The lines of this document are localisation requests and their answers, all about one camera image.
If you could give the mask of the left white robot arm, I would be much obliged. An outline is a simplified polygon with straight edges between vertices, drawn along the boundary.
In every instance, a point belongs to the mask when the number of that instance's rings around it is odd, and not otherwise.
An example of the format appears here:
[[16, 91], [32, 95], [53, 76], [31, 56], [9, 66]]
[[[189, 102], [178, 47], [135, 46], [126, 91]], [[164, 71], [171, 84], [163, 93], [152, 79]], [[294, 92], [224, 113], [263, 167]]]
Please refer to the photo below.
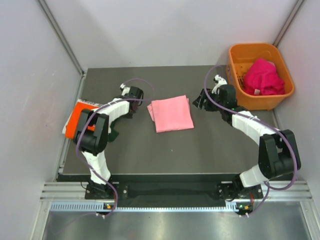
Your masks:
[[112, 133], [111, 124], [120, 117], [131, 118], [144, 98], [142, 89], [135, 86], [120, 86], [121, 95], [98, 108], [81, 110], [73, 142], [85, 158], [90, 170], [89, 185], [102, 198], [109, 198], [114, 191], [108, 183], [111, 173], [107, 167], [105, 148]]

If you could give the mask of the light pink t shirt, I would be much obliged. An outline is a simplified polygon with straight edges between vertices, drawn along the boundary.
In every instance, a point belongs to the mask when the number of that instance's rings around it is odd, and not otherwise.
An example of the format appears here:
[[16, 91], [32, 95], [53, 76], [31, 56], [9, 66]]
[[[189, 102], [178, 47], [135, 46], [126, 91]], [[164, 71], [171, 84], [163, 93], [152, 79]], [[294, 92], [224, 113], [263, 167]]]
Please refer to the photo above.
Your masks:
[[156, 133], [194, 128], [189, 99], [186, 95], [153, 100], [147, 110], [155, 124]]

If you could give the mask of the magenta t shirt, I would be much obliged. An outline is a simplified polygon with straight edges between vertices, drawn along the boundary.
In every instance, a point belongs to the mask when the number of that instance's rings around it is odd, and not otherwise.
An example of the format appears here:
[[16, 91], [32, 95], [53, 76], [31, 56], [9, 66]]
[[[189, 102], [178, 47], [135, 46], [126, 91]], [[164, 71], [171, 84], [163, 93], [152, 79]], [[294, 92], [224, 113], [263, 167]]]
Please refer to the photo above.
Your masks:
[[243, 91], [253, 96], [284, 95], [285, 82], [273, 62], [258, 58], [244, 76]]

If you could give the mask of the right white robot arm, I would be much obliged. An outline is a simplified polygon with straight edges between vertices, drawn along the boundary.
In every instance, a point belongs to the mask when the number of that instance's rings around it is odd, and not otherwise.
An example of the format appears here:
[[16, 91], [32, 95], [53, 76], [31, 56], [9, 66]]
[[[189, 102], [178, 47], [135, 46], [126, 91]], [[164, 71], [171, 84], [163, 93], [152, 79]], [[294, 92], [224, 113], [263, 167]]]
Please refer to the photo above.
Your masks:
[[203, 88], [193, 105], [209, 112], [220, 112], [226, 123], [258, 145], [257, 164], [236, 175], [232, 181], [237, 197], [245, 198], [252, 187], [274, 178], [292, 174], [292, 180], [296, 179], [301, 160], [294, 133], [274, 128], [240, 106], [233, 85]]

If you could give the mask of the dark green t shirt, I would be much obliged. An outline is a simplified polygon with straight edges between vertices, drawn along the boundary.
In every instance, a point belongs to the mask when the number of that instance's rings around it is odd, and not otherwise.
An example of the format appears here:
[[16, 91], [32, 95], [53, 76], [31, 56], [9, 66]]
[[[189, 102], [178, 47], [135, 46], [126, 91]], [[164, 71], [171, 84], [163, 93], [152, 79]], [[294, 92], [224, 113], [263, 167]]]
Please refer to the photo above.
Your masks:
[[115, 119], [109, 125], [109, 127], [110, 127], [110, 133], [108, 134], [108, 142], [109, 143], [114, 142], [117, 139], [117, 137], [119, 136], [120, 133], [115, 129], [115, 126], [121, 119], [124, 119], [124, 117], [120, 117], [120, 118]]

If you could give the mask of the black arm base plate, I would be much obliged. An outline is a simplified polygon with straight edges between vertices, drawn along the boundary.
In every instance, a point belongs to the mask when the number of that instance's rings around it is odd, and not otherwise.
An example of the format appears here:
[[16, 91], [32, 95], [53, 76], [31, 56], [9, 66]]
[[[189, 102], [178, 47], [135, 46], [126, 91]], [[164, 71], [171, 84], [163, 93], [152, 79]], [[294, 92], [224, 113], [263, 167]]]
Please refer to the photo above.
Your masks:
[[242, 193], [233, 188], [235, 173], [114, 174], [105, 192], [89, 185], [88, 174], [60, 174], [58, 182], [85, 183], [85, 200], [116, 207], [218, 207], [233, 200], [263, 199], [264, 183]]

